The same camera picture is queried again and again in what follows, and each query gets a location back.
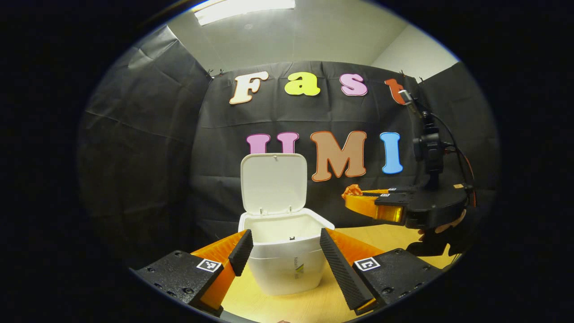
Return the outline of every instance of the pink letter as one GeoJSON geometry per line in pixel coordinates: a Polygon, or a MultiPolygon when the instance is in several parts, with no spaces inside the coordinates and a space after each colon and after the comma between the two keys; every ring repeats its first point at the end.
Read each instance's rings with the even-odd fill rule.
{"type": "Polygon", "coordinates": [[[283,143],[283,153],[295,153],[295,141],[299,139],[296,132],[282,132],[277,135],[277,140],[283,143]]]}
{"type": "Polygon", "coordinates": [[[252,134],[247,137],[247,142],[251,147],[250,153],[265,153],[267,151],[267,143],[271,140],[271,136],[266,133],[252,134]]]}
{"type": "Polygon", "coordinates": [[[350,97],[361,97],[367,94],[367,86],[363,83],[363,78],[359,74],[343,74],[339,77],[343,85],[341,91],[350,97]]]}

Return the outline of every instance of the white wall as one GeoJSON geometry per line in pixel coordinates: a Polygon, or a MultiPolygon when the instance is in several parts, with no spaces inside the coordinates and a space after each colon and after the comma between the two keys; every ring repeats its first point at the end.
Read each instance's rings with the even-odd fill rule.
{"type": "Polygon", "coordinates": [[[420,82],[419,76],[428,79],[458,61],[436,40],[408,25],[371,66],[394,72],[402,70],[420,82]]]}

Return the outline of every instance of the orange letter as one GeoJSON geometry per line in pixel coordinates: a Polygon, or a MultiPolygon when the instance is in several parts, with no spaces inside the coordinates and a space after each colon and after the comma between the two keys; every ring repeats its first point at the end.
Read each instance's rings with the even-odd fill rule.
{"type": "Polygon", "coordinates": [[[405,100],[402,99],[401,95],[398,93],[399,91],[403,90],[402,85],[397,83],[395,79],[388,79],[385,81],[385,84],[389,86],[391,89],[391,95],[396,103],[405,105],[405,100]]]}
{"type": "Polygon", "coordinates": [[[237,85],[235,86],[235,95],[229,100],[230,104],[245,103],[251,101],[253,96],[249,95],[249,90],[256,93],[259,90],[262,80],[269,78],[269,73],[259,72],[247,75],[239,75],[235,78],[237,85]]]}
{"type": "Polygon", "coordinates": [[[341,177],[345,166],[349,165],[347,177],[363,176],[367,169],[364,167],[364,140],[367,134],[362,131],[352,131],[347,137],[343,149],[337,143],[335,136],[329,131],[319,131],[311,134],[311,140],[317,145],[317,171],[311,177],[315,182],[323,182],[331,178],[327,163],[337,178],[341,177]]]}

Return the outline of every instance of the blue letter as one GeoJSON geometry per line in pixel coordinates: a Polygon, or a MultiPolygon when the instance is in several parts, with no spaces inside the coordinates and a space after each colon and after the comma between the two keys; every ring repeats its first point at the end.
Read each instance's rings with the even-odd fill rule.
{"type": "Polygon", "coordinates": [[[396,174],[402,172],[402,165],[398,159],[398,140],[401,135],[396,132],[381,133],[381,140],[385,143],[385,166],[383,173],[396,174]]]}

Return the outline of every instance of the foam letter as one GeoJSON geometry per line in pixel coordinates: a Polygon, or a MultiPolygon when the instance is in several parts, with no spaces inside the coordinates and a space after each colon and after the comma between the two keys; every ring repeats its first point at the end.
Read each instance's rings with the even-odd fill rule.
{"type": "Polygon", "coordinates": [[[402,99],[401,95],[398,93],[401,90],[404,90],[402,85],[397,83],[395,79],[388,79],[385,81],[385,84],[389,86],[391,89],[391,95],[396,103],[405,105],[405,100],[402,99]]]}
{"type": "Polygon", "coordinates": [[[402,172],[402,165],[398,158],[398,140],[401,135],[396,132],[381,133],[381,140],[385,143],[385,166],[383,173],[396,174],[402,172]]]}
{"type": "Polygon", "coordinates": [[[352,131],[341,149],[331,132],[319,131],[311,134],[311,140],[317,145],[317,171],[311,178],[315,182],[329,180],[331,173],[328,164],[331,164],[337,178],[341,177],[347,164],[347,177],[363,176],[367,172],[363,161],[365,139],[365,132],[352,131]]]}
{"type": "Polygon", "coordinates": [[[245,103],[251,101],[253,96],[249,95],[249,90],[256,93],[259,90],[259,85],[261,85],[262,80],[269,78],[269,73],[259,72],[247,75],[239,75],[235,78],[237,85],[235,86],[235,95],[229,100],[230,104],[245,103]]]}
{"type": "Polygon", "coordinates": [[[350,97],[361,97],[367,94],[367,86],[361,83],[363,78],[359,74],[343,74],[339,77],[343,85],[341,91],[350,97]]]}
{"type": "Polygon", "coordinates": [[[250,153],[265,153],[267,152],[267,143],[271,139],[266,133],[252,134],[247,137],[247,142],[251,147],[250,153]]]}
{"type": "Polygon", "coordinates": [[[298,72],[287,77],[291,82],[285,85],[285,92],[291,95],[317,95],[321,91],[317,87],[317,77],[313,73],[298,72]]]}
{"type": "Polygon", "coordinates": [[[277,135],[277,140],[283,143],[283,153],[295,153],[295,141],[299,139],[296,132],[282,132],[277,135]]]}

